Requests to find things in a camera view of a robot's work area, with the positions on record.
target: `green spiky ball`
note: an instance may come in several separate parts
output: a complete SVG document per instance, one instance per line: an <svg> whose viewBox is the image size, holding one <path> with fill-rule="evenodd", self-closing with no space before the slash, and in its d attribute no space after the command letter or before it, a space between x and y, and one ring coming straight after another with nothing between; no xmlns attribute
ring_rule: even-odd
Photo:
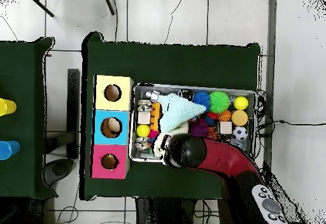
<svg viewBox="0 0 326 224"><path fill-rule="evenodd" d="M212 113L223 113L229 107L229 96L222 91L215 91L210 93L209 101L211 107L209 109Z"/></svg>

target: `dark green tabletop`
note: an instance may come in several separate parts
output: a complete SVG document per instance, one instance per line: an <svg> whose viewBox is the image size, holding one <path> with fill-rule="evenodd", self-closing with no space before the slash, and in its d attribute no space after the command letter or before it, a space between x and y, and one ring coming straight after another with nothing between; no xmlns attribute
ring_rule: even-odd
<svg viewBox="0 0 326 224"><path fill-rule="evenodd" d="M0 42L0 97L16 102L13 114L0 116L0 140L18 141L20 152L0 160L0 196L56 196L42 179L45 150L43 61L52 38L33 43Z"/></svg>
<svg viewBox="0 0 326 224"><path fill-rule="evenodd" d="M103 42L98 32L83 41L80 186L81 198L142 196L210 199L221 197L214 174L131 162L124 180L89 178L93 76L129 76L147 82L196 87L256 90L258 44L239 46L150 45Z"/></svg>

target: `pink box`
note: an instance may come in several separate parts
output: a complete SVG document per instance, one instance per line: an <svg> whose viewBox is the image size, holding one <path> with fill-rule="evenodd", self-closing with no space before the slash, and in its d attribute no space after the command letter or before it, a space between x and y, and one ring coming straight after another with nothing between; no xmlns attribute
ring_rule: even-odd
<svg viewBox="0 0 326 224"><path fill-rule="evenodd" d="M108 170L102 166L105 154L113 154L118 160L117 166ZM125 179L129 170L128 146L118 144L95 144L91 178Z"/></svg>

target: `blue cup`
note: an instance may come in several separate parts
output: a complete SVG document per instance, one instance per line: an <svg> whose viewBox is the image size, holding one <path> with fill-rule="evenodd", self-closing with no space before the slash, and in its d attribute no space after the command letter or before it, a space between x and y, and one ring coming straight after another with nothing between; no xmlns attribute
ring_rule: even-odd
<svg viewBox="0 0 326 224"><path fill-rule="evenodd" d="M16 141L0 141L0 160L6 160L18 153L20 144Z"/></svg>

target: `tiled floor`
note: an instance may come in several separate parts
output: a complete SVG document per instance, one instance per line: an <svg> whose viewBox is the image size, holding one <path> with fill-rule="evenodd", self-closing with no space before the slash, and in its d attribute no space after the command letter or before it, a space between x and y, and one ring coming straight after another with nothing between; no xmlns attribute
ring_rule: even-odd
<svg viewBox="0 0 326 224"><path fill-rule="evenodd" d="M48 130L66 127L67 70L82 69L81 44L85 36L99 31L106 41L115 40L116 16L112 16L105 0L40 0L55 15L49 17L31 0L5 0L0 4L4 17L19 41L35 41L39 37L55 38L55 45L46 58L46 84L48 92ZM256 42L261 47L261 88L265 87L268 0L117 0L117 41L142 43L205 45L228 44L246 46ZM0 18L0 40L14 41L15 36L6 21ZM54 153L65 154L60 148ZM48 161L58 156L49 155ZM262 163L262 153L257 159ZM48 224L56 224L62 209L75 206L61 213L59 223L70 224L135 224L136 208L131 197L102 198L81 201L77 194L79 161L72 173L55 185L58 198L47 205ZM207 200L212 210L208 224L219 224L216 200ZM196 210L207 207L199 201ZM195 224L206 224L205 218L194 217Z"/></svg>

